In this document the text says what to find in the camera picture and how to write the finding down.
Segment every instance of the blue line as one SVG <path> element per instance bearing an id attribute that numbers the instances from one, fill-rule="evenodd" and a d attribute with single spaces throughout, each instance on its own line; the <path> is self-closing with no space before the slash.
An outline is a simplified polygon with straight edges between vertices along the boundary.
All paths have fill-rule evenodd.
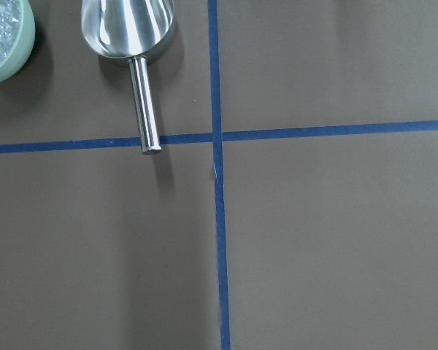
<path id="1" fill-rule="evenodd" d="M 211 142 L 211 133 L 193 133 L 185 135 L 169 135 L 160 137 L 161 144 L 192 144 Z M 77 141 L 37 142 L 30 144 L 0 144 L 0 153 L 62 151 L 69 149 L 95 149 L 113 147 L 138 147 L 138 137 L 117 139 L 94 139 Z"/>
<path id="2" fill-rule="evenodd" d="M 288 128 L 256 131 L 229 131 L 223 133 L 224 141 L 251 141 L 264 139 L 289 139 L 368 133 L 406 133 L 438 131 L 438 120 L 424 122 L 385 122 L 379 124 L 318 126 L 312 128 Z"/>
<path id="3" fill-rule="evenodd" d="M 216 235 L 218 245 L 218 281 L 220 306 L 220 347 L 231 349 L 231 337 L 228 314 L 228 277 L 226 246 L 226 211 L 224 205 L 223 173 L 223 133 L 220 111 L 220 71 L 218 38 L 218 5 L 216 0 L 208 0 L 208 22 L 210 30 L 210 70 L 211 70 L 211 107 L 212 107 L 212 153 L 215 170 Z"/>

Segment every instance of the silver scoop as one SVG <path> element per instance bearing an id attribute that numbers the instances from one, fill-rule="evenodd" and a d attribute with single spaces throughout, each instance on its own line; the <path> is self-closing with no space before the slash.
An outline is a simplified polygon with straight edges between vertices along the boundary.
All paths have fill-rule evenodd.
<path id="1" fill-rule="evenodd" d="M 142 152 L 161 151 L 147 64 L 174 36 L 173 0 L 82 0 L 81 30 L 89 47 L 107 58 L 128 61 Z"/>

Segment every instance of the scoop handle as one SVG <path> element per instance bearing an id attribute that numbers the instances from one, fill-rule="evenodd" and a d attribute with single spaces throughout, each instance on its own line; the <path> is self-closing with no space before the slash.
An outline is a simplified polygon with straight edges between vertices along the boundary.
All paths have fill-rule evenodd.
<path id="1" fill-rule="evenodd" d="M 158 130 L 155 125 L 153 98 L 144 57 L 129 60 L 134 106 L 137 111 L 139 137 L 143 155 L 154 155 L 161 151 Z"/>

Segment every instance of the bowl of ice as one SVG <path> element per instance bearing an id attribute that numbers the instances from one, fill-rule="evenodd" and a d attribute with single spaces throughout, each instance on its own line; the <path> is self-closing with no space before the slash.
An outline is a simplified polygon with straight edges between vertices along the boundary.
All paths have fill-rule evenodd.
<path id="1" fill-rule="evenodd" d="M 36 26 L 28 0 L 0 0 L 0 82 L 28 60 Z"/>

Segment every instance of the bowl rim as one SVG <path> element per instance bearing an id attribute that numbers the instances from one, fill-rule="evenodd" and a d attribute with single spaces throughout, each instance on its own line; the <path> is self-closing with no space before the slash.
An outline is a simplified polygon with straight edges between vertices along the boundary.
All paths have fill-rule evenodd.
<path id="1" fill-rule="evenodd" d="M 18 34 L 16 35 L 16 39 L 13 42 L 11 49 L 9 49 L 9 52 L 7 53 L 6 58 L 0 63 L 0 69 L 9 60 L 9 58 L 12 56 L 14 51 L 16 51 L 16 47 L 18 47 L 18 42 L 20 41 L 20 38 L 23 35 L 23 30 L 24 30 L 23 29 L 24 28 L 23 20 L 24 20 L 24 10 L 25 10 L 24 2 L 25 1 L 28 1 L 28 0 L 20 0 L 20 27 L 18 28 Z"/>

